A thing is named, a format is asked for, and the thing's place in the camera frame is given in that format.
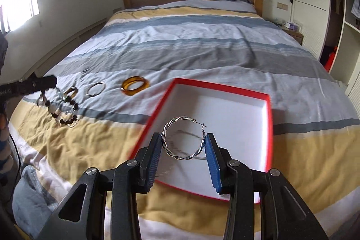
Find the striped duvet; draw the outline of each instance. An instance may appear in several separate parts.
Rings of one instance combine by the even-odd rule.
[[[35,93],[18,105],[10,131],[23,163],[35,168],[33,180],[43,187],[38,192],[51,210],[88,167],[106,170],[127,159],[175,77],[268,93],[273,167],[328,235],[360,210],[360,126],[354,107],[307,50],[249,4],[238,9],[231,2],[194,0],[121,11],[49,74],[63,90],[79,89],[78,125],[57,127],[47,109],[35,105]],[[126,96],[121,83],[134,75],[144,76],[150,87]],[[105,82],[106,89],[89,98],[85,93],[95,82]],[[60,102],[54,90],[46,95]],[[137,204],[143,239],[222,239],[225,202],[155,183],[149,194],[138,195]],[[107,208],[107,239],[109,219]],[[255,223],[260,239],[258,205]]]

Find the power outlet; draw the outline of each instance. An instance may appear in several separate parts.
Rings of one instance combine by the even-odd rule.
[[[289,6],[287,4],[278,2],[278,9],[283,9],[283,10],[287,11],[289,9]]]

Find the amber ring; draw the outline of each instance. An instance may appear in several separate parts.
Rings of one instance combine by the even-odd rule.
[[[133,90],[129,90],[129,86],[131,86],[132,84],[136,83],[136,82],[143,82],[143,84],[136,89]],[[124,94],[128,95],[128,96],[132,96],[135,95],[136,93],[139,93],[140,91],[148,88],[150,86],[149,82],[147,79],[143,78],[142,76],[132,76],[128,79],[126,79],[125,81],[123,81],[122,85],[121,85],[121,91],[124,92]]]
[[[71,87],[66,92],[64,92],[63,96],[66,97],[66,95],[68,95],[71,92],[73,92],[73,93],[70,95],[70,99],[73,99],[75,97],[75,95],[77,94],[78,89],[76,87]]]

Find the blue stripe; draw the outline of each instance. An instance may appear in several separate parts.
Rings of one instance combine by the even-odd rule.
[[[148,26],[161,25],[180,25],[185,23],[202,23],[202,24],[228,24],[228,25],[242,25],[245,27],[268,27],[272,29],[281,30],[277,25],[265,21],[262,18],[244,18],[244,17],[226,17],[216,15],[202,15],[202,16],[177,16],[166,18],[151,18],[146,21],[135,21],[125,23],[115,23],[104,27],[96,34],[96,37],[106,36],[113,33],[122,33],[130,30],[140,30]]]
[[[284,53],[294,53],[294,54],[305,54],[309,57],[313,57],[312,54],[310,52],[308,52],[307,50],[304,50],[302,48],[299,47],[294,47],[291,45],[286,45],[283,43],[278,43],[278,44],[265,44],[265,43],[258,43],[258,42],[250,42],[247,41],[244,38],[241,39],[217,39],[217,38],[192,38],[192,39],[177,39],[177,40],[152,40],[152,41],[146,41],[143,43],[127,43],[126,45],[114,45],[114,46],[109,46],[107,48],[100,48],[100,49],[96,49],[93,50],[91,52],[86,52],[83,54],[78,54],[78,55],[74,55],[74,56],[70,56],[70,57],[66,57],[64,58],[64,61],[68,61],[68,60],[72,60],[72,59],[78,59],[78,58],[84,58],[87,56],[94,56],[96,54],[104,54],[104,53],[114,53],[120,50],[128,50],[128,46],[131,46],[131,49],[137,49],[137,47],[141,47],[139,48],[139,50],[147,48],[147,47],[152,47],[152,46],[164,46],[164,45],[171,45],[171,46],[184,46],[184,45],[189,45],[189,46],[194,46],[194,45],[230,45],[230,46],[251,46],[254,47],[254,49],[256,49],[256,47],[258,47],[259,49],[272,49],[274,51],[279,52],[284,52]]]
[[[27,97],[23,98],[24,101],[30,103],[36,103],[36,100],[29,99]],[[63,103],[54,103],[57,109],[60,109],[62,112],[70,111],[72,108],[64,105]],[[77,110],[77,115],[95,118],[97,120],[110,120],[113,122],[120,122],[120,123],[137,123],[145,125],[149,116],[143,114],[122,114],[122,113],[115,113],[115,112],[105,112],[105,111],[98,111],[93,110],[90,108],[79,108]]]
[[[328,129],[342,129],[348,126],[360,125],[359,119],[344,119],[338,121],[320,121],[305,124],[284,123],[274,125],[272,128],[274,135],[283,135],[285,133],[307,133],[310,131],[320,131]]]

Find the black cable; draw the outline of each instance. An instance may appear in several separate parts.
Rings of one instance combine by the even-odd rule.
[[[10,133],[9,133],[9,136],[10,136],[10,138],[11,138],[11,140],[12,140],[12,142],[13,142],[13,145],[14,145],[14,147],[15,147],[16,154],[18,155],[19,168],[18,168],[18,172],[16,173],[16,177],[15,177],[15,181],[14,181],[14,186],[13,186],[13,190],[12,190],[12,192],[11,192],[11,194],[10,194],[10,198],[9,198],[6,202],[4,202],[4,204],[9,203],[10,200],[11,200],[11,198],[13,197],[14,191],[15,191],[15,186],[16,186],[16,181],[17,181],[18,176],[19,176],[19,173],[20,173],[20,155],[19,155],[19,151],[18,151],[18,148],[17,148],[17,146],[16,146],[16,144],[15,144],[15,141],[14,141],[14,139],[13,139],[13,137],[12,137],[12,135],[11,135]]]

